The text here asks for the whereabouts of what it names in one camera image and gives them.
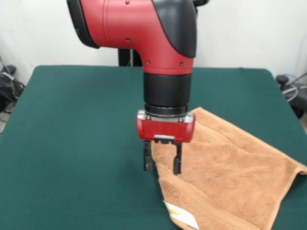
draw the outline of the green tablecloth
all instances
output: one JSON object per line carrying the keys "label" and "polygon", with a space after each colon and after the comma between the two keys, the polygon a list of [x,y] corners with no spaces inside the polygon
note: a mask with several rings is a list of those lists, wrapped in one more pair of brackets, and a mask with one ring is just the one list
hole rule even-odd
{"label": "green tablecloth", "polygon": [[[196,68],[198,106],[307,164],[307,137],[268,71]],[[142,171],[140,108],[141,68],[36,68],[0,137],[0,229],[177,229],[157,175]],[[274,229],[303,229],[306,213],[298,177]]]}

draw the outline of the black rubber cover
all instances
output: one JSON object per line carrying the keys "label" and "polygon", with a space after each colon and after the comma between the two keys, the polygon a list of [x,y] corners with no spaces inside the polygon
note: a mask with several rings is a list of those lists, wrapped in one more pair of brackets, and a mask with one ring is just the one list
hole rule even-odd
{"label": "black rubber cover", "polygon": [[144,73],[145,110],[157,116],[176,116],[188,111],[191,74]]}
{"label": "black rubber cover", "polygon": [[194,6],[202,6],[209,2],[209,0],[193,0]]}
{"label": "black rubber cover", "polygon": [[92,40],[88,31],[80,0],[67,0],[72,23],[80,41],[89,47],[98,49],[99,46]]}
{"label": "black rubber cover", "polygon": [[152,0],[161,25],[174,49],[189,58],[196,56],[197,24],[191,0]]}

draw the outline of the black cylindrical joint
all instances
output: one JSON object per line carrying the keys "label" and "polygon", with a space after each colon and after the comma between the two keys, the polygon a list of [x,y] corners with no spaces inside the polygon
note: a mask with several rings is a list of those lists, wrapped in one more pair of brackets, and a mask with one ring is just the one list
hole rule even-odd
{"label": "black cylindrical joint", "polygon": [[191,74],[144,73],[145,111],[157,117],[179,117],[188,112]]}

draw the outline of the green table surface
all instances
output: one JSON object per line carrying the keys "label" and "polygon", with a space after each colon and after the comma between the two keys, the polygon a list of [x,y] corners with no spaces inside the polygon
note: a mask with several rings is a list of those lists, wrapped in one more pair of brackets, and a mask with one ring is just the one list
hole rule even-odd
{"label": "green table surface", "polygon": [[[156,173],[142,171],[142,89],[141,68],[36,68],[0,137],[0,229],[177,229]],[[195,68],[199,106],[307,164],[307,137],[268,71]],[[273,229],[304,229],[306,213],[299,176]]]}

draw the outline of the cable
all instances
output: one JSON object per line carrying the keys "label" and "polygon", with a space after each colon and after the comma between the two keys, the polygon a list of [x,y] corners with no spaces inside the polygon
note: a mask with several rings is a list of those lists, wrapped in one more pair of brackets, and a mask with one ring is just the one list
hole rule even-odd
{"label": "cable", "polygon": [[300,86],[300,87],[293,87],[293,88],[291,88],[291,89],[288,89],[288,90],[285,90],[285,91],[283,91],[283,95],[285,95],[285,94],[287,94],[287,93],[290,93],[290,92],[293,92],[293,91],[295,91],[295,90],[301,90],[301,89],[307,89],[307,85],[302,85],[302,86]]}
{"label": "cable", "polygon": [[307,85],[302,85],[300,87],[297,87],[297,86],[291,84],[291,86],[292,86],[291,89],[283,91],[283,95],[286,95],[288,93],[291,93],[291,92],[295,91],[294,95],[292,95],[290,98],[287,99],[288,102],[291,102],[292,100],[294,100],[298,96],[298,91],[299,90],[307,89]]}
{"label": "cable", "polygon": [[292,77],[292,78],[297,79],[296,75],[293,75],[293,74],[290,74],[290,73],[285,73],[284,75],[287,76],[287,77]]}
{"label": "cable", "polygon": [[286,95],[287,93],[295,91],[294,95],[292,95],[290,98],[287,99],[288,102],[292,101],[294,98],[298,96],[298,88],[293,84],[291,84],[291,86],[292,86],[292,89],[288,89],[283,92],[283,95]]}
{"label": "cable", "polygon": [[302,76],[300,76],[299,78],[293,80],[292,82],[288,83],[286,86],[292,85],[296,82],[298,82],[299,80],[301,80],[303,77],[307,76],[307,73],[304,73]]}
{"label": "cable", "polygon": [[2,60],[1,55],[0,55],[0,62],[1,62],[1,64],[3,65],[3,67],[6,69],[6,71],[8,72],[8,74],[11,74],[9,68],[7,68],[7,66],[3,63],[3,60]]}

